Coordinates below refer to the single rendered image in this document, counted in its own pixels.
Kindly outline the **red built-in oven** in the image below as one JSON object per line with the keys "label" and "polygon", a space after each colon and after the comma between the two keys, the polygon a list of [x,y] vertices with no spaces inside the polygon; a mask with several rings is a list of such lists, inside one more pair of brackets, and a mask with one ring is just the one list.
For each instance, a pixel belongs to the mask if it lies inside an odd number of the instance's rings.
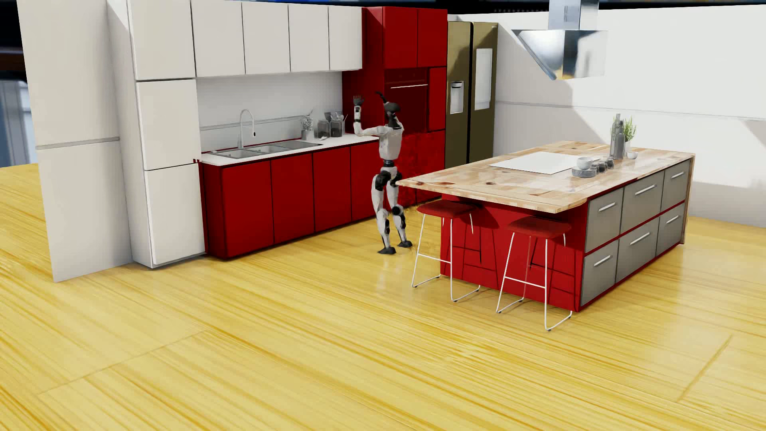
{"label": "red built-in oven", "polygon": [[426,132],[428,71],[426,67],[387,69],[384,96],[400,107],[397,119],[406,133]]}

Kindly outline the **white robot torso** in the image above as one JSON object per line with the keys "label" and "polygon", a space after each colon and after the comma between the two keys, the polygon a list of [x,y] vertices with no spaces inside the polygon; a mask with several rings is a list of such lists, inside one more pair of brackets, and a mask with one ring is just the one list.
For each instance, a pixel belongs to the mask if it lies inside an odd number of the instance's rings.
{"label": "white robot torso", "polygon": [[405,129],[398,120],[396,124],[396,127],[391,127],[390,125],[376,127],[379,140],[379,155],[384,161],[384,168],[394,167],[395,161],[401,152],[401,142]]}

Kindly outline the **white kitchen countertop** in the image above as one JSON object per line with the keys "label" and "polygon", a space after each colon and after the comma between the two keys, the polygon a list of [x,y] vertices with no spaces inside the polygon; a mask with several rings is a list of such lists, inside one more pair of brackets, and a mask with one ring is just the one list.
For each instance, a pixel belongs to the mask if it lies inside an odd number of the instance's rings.
{"label": "white kitchen countertop", "polygon": [[234,165],[234,164],[241,164],[245,162],[256,162],[256,161],[270,160],[270,159],[286,157],[286,156],[293,156],[293,155],[302,154],[305,152],[319,152],[324,150],[333,150],[335,148],[341,148],[344,146],[353,146],[353,145],[366,143],[366,142],[375,142],[377,145],[378,137],[377,136],[356,136],[354,134],[347,133],[344,136],[341,136],[340,138],[329,138],[327,140],[322,140],[322,141],[315,141],[315,140],[311,141],[311,143],[316,143],[317,146],[309,146],[307,148],[302,148],[302,149],[292,149],[292,150],[286,150],[282,152],[271,152],[271,153],[258,153],[258,152],[247,150],[251,153],[251,156],[240,158],[240,159],[232,159],[230,157],[221,156],[219,153],[213,154],[212,152],[206,152],[200,155],[200,158],[198,159],[198,161],[200,163],[205,163],[205,164],[213,165],[213,166],[228,166],[228,165]]}

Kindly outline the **tall red oven cabinet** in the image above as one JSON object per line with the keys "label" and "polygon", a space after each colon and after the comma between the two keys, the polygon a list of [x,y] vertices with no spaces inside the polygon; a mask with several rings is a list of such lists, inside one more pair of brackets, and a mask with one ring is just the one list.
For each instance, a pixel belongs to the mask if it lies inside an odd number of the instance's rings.
{"label": "tall red oven cabinet", "polygon": [[445,168],[447,12],[435,8],[396,6],[362,9],[362,69],[342,72],[342,110],[350,115],[352,98],[361,94],[363,129],[386,124],[382,100],[387,69],[426,67],[428,105],[426,132],[404,132],[395,165],[403,178]]}

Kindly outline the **olive double-door refrigerator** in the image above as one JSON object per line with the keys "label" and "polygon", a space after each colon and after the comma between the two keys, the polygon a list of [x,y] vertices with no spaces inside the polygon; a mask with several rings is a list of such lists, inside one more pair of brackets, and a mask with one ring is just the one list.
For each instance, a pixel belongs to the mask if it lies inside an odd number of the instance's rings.
{"label": "olive double-door refrigerator", "polygon": [[493,156],[496,22],[449,22],[446,51],[445,167]]}

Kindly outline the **stainless steel double sink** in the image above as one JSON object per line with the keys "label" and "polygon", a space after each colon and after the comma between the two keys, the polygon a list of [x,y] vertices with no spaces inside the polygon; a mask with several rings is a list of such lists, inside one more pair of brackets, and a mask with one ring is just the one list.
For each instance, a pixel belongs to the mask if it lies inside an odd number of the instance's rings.
{"label": "stainless steel double sink", "polygon": [[305,150],[321,145],[322,144],[320,142],[285,140],[280,142],[245,146],[243,148],[237,148],[233,150],[214,150],[211,151],[210,154],[221,156],[227,159],[240,160],[254,156],[273,155],[291,150]]}

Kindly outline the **white black left robot leg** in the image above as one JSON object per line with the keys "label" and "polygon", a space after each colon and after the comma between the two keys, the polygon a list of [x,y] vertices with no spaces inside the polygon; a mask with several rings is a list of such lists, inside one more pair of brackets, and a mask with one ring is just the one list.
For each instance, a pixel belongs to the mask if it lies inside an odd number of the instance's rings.
{"label": "white black left robot leg", "polygon": [[389,240],[390,227],[388,221],[388,210],[385,209],[385,187],[397,173],[395,166],[383,166],[380,172],[374,176],[371,182],[371,199],[375,211],[378,231],[384,247],[378,251],[379,254],[392,255],[396,250],[391,246]]}

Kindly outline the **white black robot leg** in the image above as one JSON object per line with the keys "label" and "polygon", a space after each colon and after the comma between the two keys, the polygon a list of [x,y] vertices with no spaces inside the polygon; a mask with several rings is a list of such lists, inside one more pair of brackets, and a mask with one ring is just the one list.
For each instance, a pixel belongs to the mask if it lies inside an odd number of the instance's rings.
{"label": "white black robot leg", "polygon": [[385,209],[385,187],[397,173],[395,166],[383,166],[380,172],[374,176],[371,182],[371,199],[375,211],[378,231],[384,247],[378,251],[379,254],[392,255],[396,250],[391,246],[389,240],[390,227],[388,221],[388,210]]}
{"label": "white black robot leg", "polygon": [[399,188],[397,181],[402,179],[402,175],[397,171],[397,167],[395,166],[386,167],[386,169],[391,174],[391,178],[386,185],[386,191],[388,196],[388,203],[391,208],[392,219],[400,237],[400,243],[398,246],[401,248],[410,248],[412,246],[412,242],[407,240],[405,232],[406,218],[404,207],[398,203]]}

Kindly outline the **white black right robot leg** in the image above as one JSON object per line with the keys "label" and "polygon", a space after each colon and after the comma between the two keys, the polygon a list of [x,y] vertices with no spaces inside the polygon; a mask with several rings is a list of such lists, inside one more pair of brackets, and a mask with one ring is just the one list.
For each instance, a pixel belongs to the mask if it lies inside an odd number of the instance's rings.
{"label": "white black right robot leg", "polygon": [[386,169],[391,174],[391,178],[386,185],[386,191],[388,196],[388,203],[391,208],[392,219],[400,237],[400,243],[398,246],[401,248],[410,248],[412,246],[412,242],[407,240],[405,232],[406,218],[404,207],[398,203],[399,188],[397,181],[402,179],[402,175],[397,171],[397,167],[395,166],[386,167]]}

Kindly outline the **chrome gooseneck faucet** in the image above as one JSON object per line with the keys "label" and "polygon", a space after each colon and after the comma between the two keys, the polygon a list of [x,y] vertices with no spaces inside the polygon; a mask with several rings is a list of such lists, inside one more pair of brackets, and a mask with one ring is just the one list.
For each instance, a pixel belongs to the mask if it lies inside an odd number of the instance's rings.
{"label": "chrome gooseneck faucet", "polygon": [[246,116],[246,114],[251,119],[251,121],[250,121],[251,133],[250,133],[249,136],[253,137],[253,138],[257,136],[256,131],[255,131],[254,115],[248,109],[242,109],[241,112],[240,112],[240,115],[239,115],[239,124],[238,124],[238,140],[237,140],[237,149],[238,150],[243,150],[245,145],[246,145],[246,143],[245,143],[246,139],[245,139],[245,136],[244,136],[244,120],[243,120],[243,118]]}

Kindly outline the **red base cabinet run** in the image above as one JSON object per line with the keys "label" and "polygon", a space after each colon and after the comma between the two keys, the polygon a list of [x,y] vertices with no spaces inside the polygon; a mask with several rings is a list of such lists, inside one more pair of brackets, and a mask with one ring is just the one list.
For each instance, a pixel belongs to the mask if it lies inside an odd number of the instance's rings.
{"label": "red base cabinet run", "polygon": [[205,251],[229,259],[372,217],[378,141],[199,163]]}

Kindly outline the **red stool white legs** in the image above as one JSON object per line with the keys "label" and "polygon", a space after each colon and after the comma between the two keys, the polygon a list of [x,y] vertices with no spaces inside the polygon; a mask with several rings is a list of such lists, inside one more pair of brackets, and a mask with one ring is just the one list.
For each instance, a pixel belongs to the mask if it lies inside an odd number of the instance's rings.
{"label": "red stool white legs", "polygon": [[[536,287],[536,288],[541,288],[544,291],[544,296],[543,296],[544,297],[544,300],[543,300],[544,301],[544,306],[543,306],[543,325],[544,325],[545,330],[551,331],[553,328],[556,328],[556,327],[560,326],[561,323],[563,323],[566,320],[570,319],[572,314],[573,314],[573,311],[571,310],[569,312],[569,314],[565,318],[561,319],[559,322],[557,322],[553,326],[550,326],[550,327],[548,326],[548,319],[547,319],[547,317],[548,317],[548,303],[549,303],[549,290],[550,290],[549,277],[548,277],[548,274],[549,274],[549,267],[548,267],[549,240],[554,239],[554,238],[556,238],[558,236],[562,236],[562,239],[563,239],[563,242],[564,242],[564,245],[565,245],[566,244],[566,233],[571,229],[571,225],[566,223],[566,222],[563,222],[563,221],[556,221],[556,220],[551,220],[551,219],[543,219],[543,218],[534,217],[534,216],[526,216],[526,217],[524,217],[522,219],[518,219],[518,220],[515,220],[515,221],[509,223],[507,225],[507,229],[512,232],[512,236],[511,236],[511,240],[510,240],[510,243],[509,243],[509,248],[508,248],[508,252],[507,252],[507,256],[506,256],[505,267],[504,267],[503,272],[502,272],[502,282],[501,282],[501,286],[500,286],[500,289],[499,289],[498,301],[497,301],[497,304],[496,304],[496,313],[500,314],[505,309],[507,309],[508,307],[510,307],[510,306],[512,306],[514,304],[517,304],[517,303],[521,303],[525,299],[525,291],[526,291],[526,289],[524,289],[522,291],[522,297],[520,299],[518,299],[517,301],[514,301],[514,302],[506,305],[505,307],[501,308],[500,307],[500,300],[501,300],[502,295],[503,295],[503,290],[504,290],[504,286],[505,286],[505,281],[506,280],[518,281],[519,283],[522,283],[524,286],[533,286],[533,287]],[[544,244],[545,244],[544,251],[545,251],[545,253],[544,253],[544,258],[543,258],[543,285],[537,285],[535,283],[531,283],[531,282],[527,281],[526,279],[524,279],[524,280],[514,279],[514,278],[511,278],[511,277],[506,275],[506,272],[507,272],[507,269],[508,269],[508,266],[509,266],[509,263],[510,263],[510,254],[511,254],[511,251],[512,251],[513,241],[514,241],[515,235],[517,233],[524,234],[524,235],[527,235],[529,237],[528,253],[531,253],[531,239],[532,238],[544,240]]]}
{"label": "red stool white legs", "polygon": [[472,203],[456,202],[456,201],[450,201],[450,200],[438,200],[438,201],[434,201],[434,202],[428,202],[428,203],[425,203],[425,204],[423,204],[423,205],[421,205],[420,207],[417,208],[417,210],[423,214],[423,224],[421,225],[421,231],[420,231],[420,236],[419,236],[418,240],[422,240],[422,235],[423,235],[423,230],[424,230],[424,222],[425,222],[425,217],[426,216],[439,217],[442,220],[448,219],[450,221],[450,224],[449,224],[450,238],[449,238],[449,249],[448,249],[449,250],[449,257],[450,257],[450,259],[449,260],[443,260],[443,259],[441,259],[439,257],[433,257],[433,256],[429,256],[429,255],[426,255],[426,254],[422,254],[420,252],[421,244],[418,244],[417,251],[416,251],[416,258],[415,258],[415,267],[414,267],[414,271],[413,271],[413,277],[412,277],[412,280],[411,280],[411,287],[412,288],[415,289],[419,285],[422,285],[422,284],[424,284],[424,283],[426,283],[428,281],[431,281],[431,280],[434,280],[434,279],[438,279],[439,277],[441,277],[441,274],[438,274],[438,275],[436,275],[434,277],[428,278],[428,279],[426,279],[426,280],[424,280],[422,282],[419,282],[419,283],[415,284],[415,273],[417,272],[417,260],[421,256],[423,256],[426,259],[432,259],[432,260],[436,260],[436,261],[439,261],[439,262],[443,262],[446,265],[450,266],[450,273],[449,273],[449,277],[450,277],[450,299],[453,302],[458,302],[459,300],[464,299],[465,297],[478,292],[478,290],[481,287],[480,285],[475,290],[470,291],[470,292],[468,292],[468,293],[466,293],[466,294],[464,294],[464,295],[462,295],[462,296],[460,296],[458,298],[455,298],[454,297],[454,288],[453,288],[453,283],[454,283],[454,279],[453,279],[453,273],[454,273],[454,252],[453,252],[453,250],[454,250],[454,219],[459,218],[459,217],[464,216],[464,215],[467,214],[469,216],[471,230],[474,231],[474,223],[473,223],[472,213],[473,213],[473,211],[477,210],[478,208],[479,208],[479,206],[474,205]]}

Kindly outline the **white flat cooktop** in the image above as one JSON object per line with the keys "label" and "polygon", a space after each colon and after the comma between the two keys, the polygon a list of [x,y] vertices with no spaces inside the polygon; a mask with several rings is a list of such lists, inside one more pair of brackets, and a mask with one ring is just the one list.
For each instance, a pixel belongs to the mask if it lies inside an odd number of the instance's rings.
{"label": "white flat cooktop", "polygon": [[575,167],[578,158],[580,156],[556,152],[532,152],[512,159],[493,162],[490,166],[552,175]]}

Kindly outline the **red wood-topped kitchen island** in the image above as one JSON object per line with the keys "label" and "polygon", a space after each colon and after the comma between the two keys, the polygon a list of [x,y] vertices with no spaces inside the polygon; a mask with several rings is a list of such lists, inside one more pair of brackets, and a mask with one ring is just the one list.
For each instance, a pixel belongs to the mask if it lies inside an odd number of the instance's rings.
{"label": "red wood-topped kitchen island", "polygon": [[[581,311],[592,302],[613,290],[626,279],[646,268],[667,251],[684,243],[687,209],[692,182],[695,155],[688,152],[673,152],[655,149],[636,149],[636,160],[616,160],[614,168],[599,173],[593,178],[577,178],[571,169],[546,175],[535,172],[508,170],[490,166],[493,162],[512,159],[532,152],[556,152],[580,157],[589,156],[594,160],[608,156],[608,146],[577,141],[560,141],[529,150],[513,152],[492,159],[468,163],[462,166],[435,171],[402,181],[402,185],[430,191],[442,196],[442,200],[472,203],[479,206],[473,211],[474,231],[469,216],[454,219],[454,273],[455,280],[463,280],[499,291],[502,272],[505,267],[512,232],[509,223],[526,216],[563,221],[571,225],[566,233],[566,244],[562,236],[549,240],[549,303],[548,305],[572,311]],[[583,279],[584,258],[604,245],[620,239],[637,226],[660,217],[667,210],[642,222],[633,229],[620,233],[597,249],[585,252],[589,201],[613,190],[624,188],[628,183],[641,180],[679,162],[693,159],[685,203],[685,220],[679,243],[663,254],[655,256],[627,278],[601,293],[585,306],[580,306],[580,290]],[[449,260],[449,224],[442,221],[439,258]],[[510,263],[506,275],[543,285],[544,240],[531,239],[531,253],[528,253],[529,237],[517,233],[512,245]],[[518,281],[506,280],[503,293],[544,303],[544,291],[533,286],[524,286]]]}

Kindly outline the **stainless steel range hood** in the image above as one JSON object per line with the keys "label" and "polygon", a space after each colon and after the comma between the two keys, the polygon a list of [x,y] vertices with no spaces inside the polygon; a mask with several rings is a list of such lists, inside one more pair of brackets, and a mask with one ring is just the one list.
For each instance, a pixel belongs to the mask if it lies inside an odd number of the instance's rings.
{"label": "stainless steel range hood", "polygon": [[596,28],[599,1],[549,0],[546,30],[513,30],[552,81],[604,75],[608,32]]}

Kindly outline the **tall white cabinet column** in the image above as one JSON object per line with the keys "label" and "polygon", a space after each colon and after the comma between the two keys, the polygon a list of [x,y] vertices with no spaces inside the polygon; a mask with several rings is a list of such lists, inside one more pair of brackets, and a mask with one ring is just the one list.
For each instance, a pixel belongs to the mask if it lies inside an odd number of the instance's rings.
{"label": "tall white cabinet column", "polygon": [[189,0],[107,0],[132,258],[149,268],[205,251]]}

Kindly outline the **tall grey bottle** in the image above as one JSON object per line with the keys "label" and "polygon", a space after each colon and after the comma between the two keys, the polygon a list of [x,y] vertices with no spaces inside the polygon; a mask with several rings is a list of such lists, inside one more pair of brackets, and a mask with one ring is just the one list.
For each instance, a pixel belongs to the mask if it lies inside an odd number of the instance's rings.
{"label": "tall grey bottle", "polygon": [[622,160],[625,156],[625,125],[620,113],[617,113],[610,134],[610,157],[614,160]]}

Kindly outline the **grey island drawer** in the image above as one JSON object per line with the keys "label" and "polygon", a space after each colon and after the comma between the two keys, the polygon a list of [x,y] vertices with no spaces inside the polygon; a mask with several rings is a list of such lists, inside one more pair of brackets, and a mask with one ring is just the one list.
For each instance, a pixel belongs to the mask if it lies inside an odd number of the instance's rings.
{"label": "grey island drawer", "polygon": [[584,258],[580,290],[581,307],[615,284],[618,243],[616,239]]}
{"label": "grey island drawer", "polygon": [[620,233],[624,188],[589,201],[585,252],[597,249]]}
{"label": "grey island drawer", "polygon": [[661,212],[685,200],[692,161],[688,159],[664,170]]}
{"label": "grey island drawer", "polygon": [[655,258],[658,228],[659,217],[656,217],[620,237],[616,282]]}
{"label": "grey island drawer", "polygon": [[656,256],[663,254],[667,249],[680,242],[684,220],[685,203],[679,203],[659,217]]}
{"label": "grey island drawer", "polygon": [[625,233],[660,213],[664,171],[628,183],[624,188],[620,233]]}

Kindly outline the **white upper wall cabinet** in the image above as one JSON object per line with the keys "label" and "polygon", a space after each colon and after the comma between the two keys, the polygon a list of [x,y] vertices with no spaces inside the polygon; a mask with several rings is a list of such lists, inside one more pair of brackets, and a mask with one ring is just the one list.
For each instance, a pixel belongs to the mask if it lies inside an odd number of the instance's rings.
{"label": "white upper wall cabinet", "polygon": [[328,6],[330,70],[362,68],[362,7]]}
{"label": "white upper wall cabinet", "polygon": [[289,4],[290,70],[330,70],[327,5]]}
{"label": "white upper wall cabinet", "polygon": [[242,2],[245,73],[290,72],[288,6]]}
{"label": "white upper wall cabinet", "polygon": [[245,74],[242,6],[238,0],[191,0],[197,77]]}

